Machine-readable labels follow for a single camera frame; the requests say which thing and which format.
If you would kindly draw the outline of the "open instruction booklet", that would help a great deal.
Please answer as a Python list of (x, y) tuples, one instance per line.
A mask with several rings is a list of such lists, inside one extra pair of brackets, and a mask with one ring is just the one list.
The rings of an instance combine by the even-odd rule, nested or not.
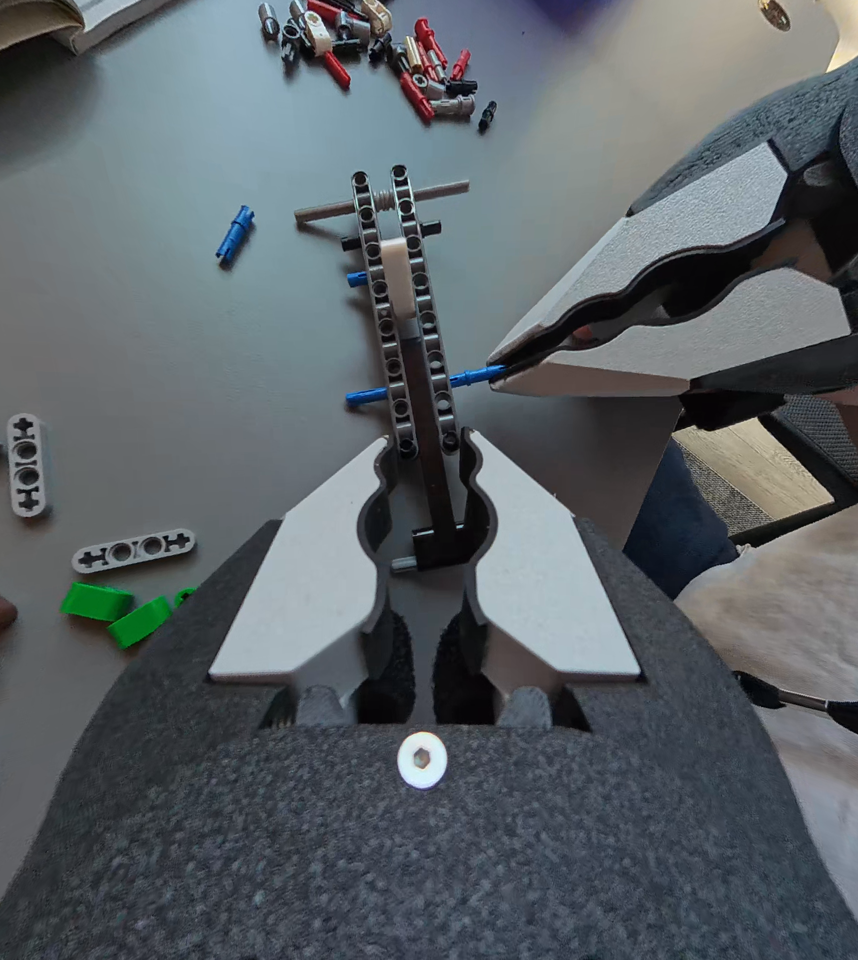
[(78, 55), (167, 5), (167, 1), (0, 1), (0, 52), (48, 37)]

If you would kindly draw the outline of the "light grey lego liftarm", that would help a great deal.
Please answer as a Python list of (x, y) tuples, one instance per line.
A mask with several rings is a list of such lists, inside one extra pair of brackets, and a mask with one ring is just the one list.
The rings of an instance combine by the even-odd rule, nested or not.
[(181, 557), (195, 546), (195, 533), (184, 528), (140, 534), (79, 548), (71, 558), (71, 567), (82, 575), (120, 570)]
[(35, 414), (14, 414), (6, 423), (10, 507), (15, 517), (37, 522), (51, 510), (46, 426)]

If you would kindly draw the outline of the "person's blue jeans leg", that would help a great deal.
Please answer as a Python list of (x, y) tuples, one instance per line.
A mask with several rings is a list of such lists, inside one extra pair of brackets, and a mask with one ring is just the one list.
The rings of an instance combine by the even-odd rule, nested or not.
[(701, 574), (739, 557), (674, 439), (667, 444), (623, 552), (673, 600)]

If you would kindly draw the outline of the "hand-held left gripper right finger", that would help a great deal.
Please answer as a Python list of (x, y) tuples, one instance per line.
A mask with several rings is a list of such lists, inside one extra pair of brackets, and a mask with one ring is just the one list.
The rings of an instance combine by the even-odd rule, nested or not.
[(493, 685), (635, 682), (642, 675), (575, 516), (483, 437), (462, 432), (466, 525), (460, 647)]

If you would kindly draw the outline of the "dark grey lego beam assembly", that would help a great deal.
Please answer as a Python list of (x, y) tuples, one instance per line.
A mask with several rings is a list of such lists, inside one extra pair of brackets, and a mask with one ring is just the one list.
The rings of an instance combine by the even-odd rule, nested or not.
[(391, 168), (390, 180), (390, 189), (377, 191), (358, 171), (350, 200), (306, 207), (293, 216), (299, 227), (355, 217), (357, 234), (342, 247), (363, 256), (363, 273), (351, 285), (367, 288), (385, 385), (350, 393), (345, 403), (387, 404), (395, 451), (402, 461), (419, 464), (431, 519), (429, 527), (412, 532), (413, 558), (394, 568), (435, 570), (466, 563), (472, 553), (469, 531), (452, 503), (446, 458), (460, 449), (453, 392), (486, 375), (450, 374), (424, 244), (441, 229), (422, 220), (418, 206), (467, 193), (470, 182), (413, 188), (403, 164)]

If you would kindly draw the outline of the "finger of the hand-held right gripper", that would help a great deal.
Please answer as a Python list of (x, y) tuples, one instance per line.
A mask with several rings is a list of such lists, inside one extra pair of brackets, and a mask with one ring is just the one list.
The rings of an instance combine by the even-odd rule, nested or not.
[(852, 331), (841, 292), (785, 265), (699, 287), (720, 255), (627, 273), (584, 256), (490, 356), (490, 387), (526, 398), (682, 396), (702, 378)]
[(758, 267), (793, 213), (798, 174), (764, 142), (636, 213), (628, 213), (583, 257), (628, 274), (684, 256), (721, 256), (699, 287)]

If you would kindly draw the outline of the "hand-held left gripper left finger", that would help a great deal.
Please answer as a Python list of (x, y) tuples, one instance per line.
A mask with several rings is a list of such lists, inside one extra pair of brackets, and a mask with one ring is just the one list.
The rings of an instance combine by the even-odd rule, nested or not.
[(285, 514), (211, 681), (359, 687), (384, 672), (394, 628), (377, 554), (397, 480), (397, 446), (378, 438)]

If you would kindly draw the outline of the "black mesh office chair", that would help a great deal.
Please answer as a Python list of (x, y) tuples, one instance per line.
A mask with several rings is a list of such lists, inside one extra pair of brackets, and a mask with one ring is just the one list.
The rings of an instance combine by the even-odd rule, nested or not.
[(759, 547), (858, 504), (858, 451), (816, 397), (716, 431), (680, 421), (675, 440), (736, 546)]

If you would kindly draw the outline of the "blue long lego pin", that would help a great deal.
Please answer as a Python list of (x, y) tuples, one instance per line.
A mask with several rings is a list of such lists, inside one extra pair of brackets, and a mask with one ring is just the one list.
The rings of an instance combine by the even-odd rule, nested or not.
[[(505, 374), (507, 367), (505, 365), (491, 365), (476, 369), (468, 369), (462, 373), (454, 374), (449, 377), (449, 384), (452, 389), (471, 386), (480, 382), (488, 382)], [(356, 408), (369, 403), (383, 402), (388, 398), (386, 387), (370, 390), (352, 391), (345, 395), (344, 401), (347, 407)]]

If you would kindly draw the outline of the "pile of lego pins and axles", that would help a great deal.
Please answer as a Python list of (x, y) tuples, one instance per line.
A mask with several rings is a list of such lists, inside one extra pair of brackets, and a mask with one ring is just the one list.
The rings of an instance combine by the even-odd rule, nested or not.
[(315, 64), (342, 92), (351, 88), (349, 66), (387, 66), (424, 125), (438, 118), (467, 121), (475, 114), (478, 82), (466, 76), (471, 52), (448, 61), (430, 21), (414, 21), (410, 33), (394, 37), (384, 2), (291, 1), (281, 19), (269, 2), (258, 6), (265, 42), (278, 45), (287, 74), (300, 63)]

